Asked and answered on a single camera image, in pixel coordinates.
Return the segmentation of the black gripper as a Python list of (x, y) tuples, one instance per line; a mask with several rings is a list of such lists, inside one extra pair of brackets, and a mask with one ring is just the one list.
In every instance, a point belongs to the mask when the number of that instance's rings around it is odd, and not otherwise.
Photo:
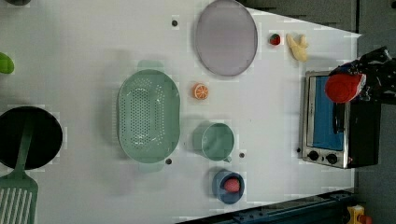
[(395, 104), (396, 64), (386, 46), (362, 55), (359, 61), (337, 66), (329, 76), (359, 73), (366, 75), (366, 84), (360, 93), (362, 101)]

